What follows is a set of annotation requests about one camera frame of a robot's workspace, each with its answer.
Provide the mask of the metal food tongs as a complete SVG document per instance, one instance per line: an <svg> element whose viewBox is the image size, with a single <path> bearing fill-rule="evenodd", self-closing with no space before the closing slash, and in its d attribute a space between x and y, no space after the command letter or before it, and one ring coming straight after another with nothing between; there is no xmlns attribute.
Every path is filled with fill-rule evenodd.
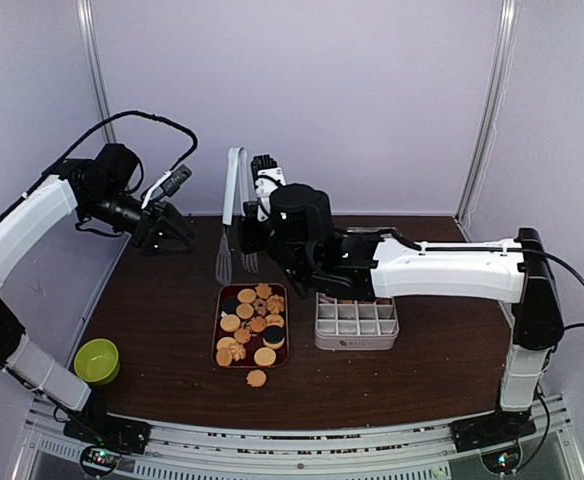
<svg viewBox="0 0 584 480"><path fill-rule="evenodd" d="M248 151L245 147L231 147L227 155L221 237L215 265L216 280L222 286L232 282L233 262L229 246L232 223L238 213L244 214L243 203L249 200Z"/></svg>

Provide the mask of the white divided cookie tin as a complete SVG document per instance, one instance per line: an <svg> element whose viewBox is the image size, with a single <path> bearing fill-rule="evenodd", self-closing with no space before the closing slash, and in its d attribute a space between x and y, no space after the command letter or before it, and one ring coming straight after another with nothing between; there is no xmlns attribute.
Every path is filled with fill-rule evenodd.
<svg viewBox="0 0 584 480"><path fill-rule="evenodd" d="M393 299L340 300L315 297L314 343L326 351L387 351L400 327Z"/></svg>

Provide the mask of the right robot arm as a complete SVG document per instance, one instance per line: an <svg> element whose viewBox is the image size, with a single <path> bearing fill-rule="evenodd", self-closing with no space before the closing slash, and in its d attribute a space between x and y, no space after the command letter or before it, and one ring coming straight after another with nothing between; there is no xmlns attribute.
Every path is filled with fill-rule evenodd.
<svg viewBox="0 0 584 480"><path fill-rule="evenodd" d="M242 205L242 252L266 252L297 293L342 300L469 297L511 305L514 324L499 408L485 419L491 440L523 424L545 358L564 335L558 293L538 232L487 243L413 242L395 228L336 227L328 195L293 183L258 186Z"/></svg>

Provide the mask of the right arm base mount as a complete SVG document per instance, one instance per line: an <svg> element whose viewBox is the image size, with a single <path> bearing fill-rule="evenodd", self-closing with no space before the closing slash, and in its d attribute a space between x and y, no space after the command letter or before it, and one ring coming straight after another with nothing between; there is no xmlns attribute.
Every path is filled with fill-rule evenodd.
<svg viewBox="0 0 584 480"><path fill-rule="evenodd" d="M489 414L453 421L450 430L456 451L461 453L532 435L536 425L530 409L506 412L498 408Z"/></svg>

